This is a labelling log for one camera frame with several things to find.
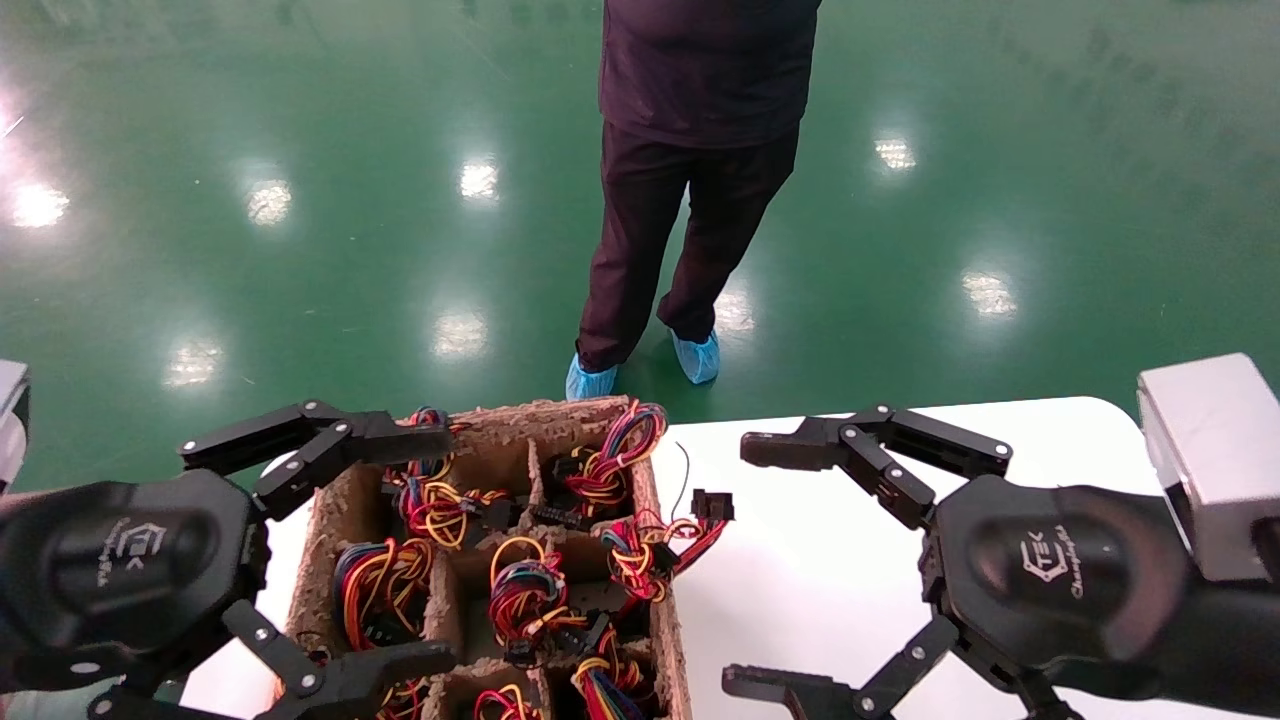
black pants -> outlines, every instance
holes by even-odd
[[[716,299],[741,263],[764,209],[795,165],[799,127],[753,147],[698,150],[654,142],[604,123],[604,231],[591,259],[579,325],[579,361],[607,370],[631,356],[653,310],[667,238],[689,186],[689,227],[658,319],[705,342]]]

glossy epoxy floor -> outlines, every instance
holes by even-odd
[[[4,3],[22,486],[166,477],[188,434],[306,397],[559,397],[599,1]],[[687,387],[653,327],[622,391],[676,421],[1133,410],[1139,370],[1234,350],[1280,382],[1280,5],[828,0],[818,45],[723,375]]]

wire bundle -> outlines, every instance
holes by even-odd
[[[516,544],[534,548],[535,557],[499,570],[503,551]],[[558,553],[547,552],[531,538],[515,537],[498,547],[489,564],[489,621],[504,650],[511,651],[521,641],[536,650],[548,630],[586,624],[568,606],[568,585],[559,571],[559,560]]]
[[[434,550],[421,538],[397,543],[360,543],[344,550],[334,569],[334,621],[356,651],[375,647],[367,637],[375,614],[394,614],[412,634],[422,630],[422,619],[411,618],[410,602],[428,593],[428,570]]]
[[[623,470],[649,457],[666,432],[667,411],[660,405],[632,400],[609,425],[600,451],[586,460],[582,473],[564,479],[581,498],[576,511],[594,518],[604,507],[621,505],[630,495]]]
[[[653,521],[641,524],[649,515]],[[600,533],[609,548],[609,574],[634,600],[662,602],[671,580],[687,570],[707,553],[724,532],[727,521],[686,518],[666,524],[657,514],[641,511],[635,518],[618,520]],[[672,541],[690,542],[669,568],[659,565],[658,543],[669,552]]]
[[[490,708],[500,710],[499,715],[486,715]],[[525,702],[520,685],[507,685],[500,691],[485,691],[476,698],[475,720],[543,720],[543,714]]]
[[[417,482],[408,484],[399,495],[399,512],[410,534],[430,538],[447,550],[462,550],[471,515],[462,507],[463,498],[488,506],[495,500],[512,500],[504,489],[470,489],[460,493],[445,482]]]
[[[640,665],[618,652],[618,633],[611,625],[595,648],[596,655],[579,664],[572,683],[586,701],[589,720],[646,720],[634,698],[648,698]]]

blue shoe cover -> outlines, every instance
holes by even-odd
[[[617,368],[609,368],[602,373],[588,373],[573,355],[573,361],[568,364],[568,377],[564,378],[566,400],[590,400],[613,393],[613,380],[618,377]]]
[[[680,340],[676,331],[671,331],[671,341],[676,343],[676,359],[689,382],[700,386],[716,379],[719,374],[719,340],[716,331],[701,343]]]

cardboard divider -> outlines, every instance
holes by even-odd
[[[451,421],[466,428],[458,433],[447,479],[461,491],[503,488],[521,502],[545,502],[543,462],[581,445],[598,447],[630,402],[627,397],[575,404],[540,401],[456,414]],[[632,466],[628,480],[634,509],[659,512],[649,462]],[[381,469],[355,466],[316,495],[285,629],[308,651],[348,651],[333,623],[334,564],[349,543],[387,537],[392,509],[380,483]],[[584,612],[614,611],[626,602],[622,588],[609,580],[608,553],[599,539],[586,532],[538,524],[527,511],[515,528],[492,533],[474,548],[438,551],[422,637],[448,643],[458,656],[458,666],[431,678],[421,720],[471,720],[481,692],[512,683],[527,693],[526,700],[541,710],[544,720],[585,719],[581,705],[573,706],[575,698],[581,703],[581,697],[568,682],[575,659],[552,656],[543,667],[526,671],[504,662],[494,639],[488,619],[490,561],[503,542],[517,536],[536,539],[547,551],[561,555],[572,606]],[[526,548],[524,543],[512,546],[499,559],[499,566],[527,556]],[[623,651],[635,656],[653,679],[658,708],[654,717],[690,720],[676,594],[648,614],[634,614],[618,632]]]
[[[472,720],[476,698],[480,697],[480,693],[500,691],[507,685],[518,687],[525,702],[532,707],[541,707],[545,702],[544,698],[550,694],[547,679],[540,671],[525,671],[506,662],[490,660],[462,666],[453,673],[434,678],[421,716],[439,720]],[[498,717],[500,711],[490,710],[488,715]]]

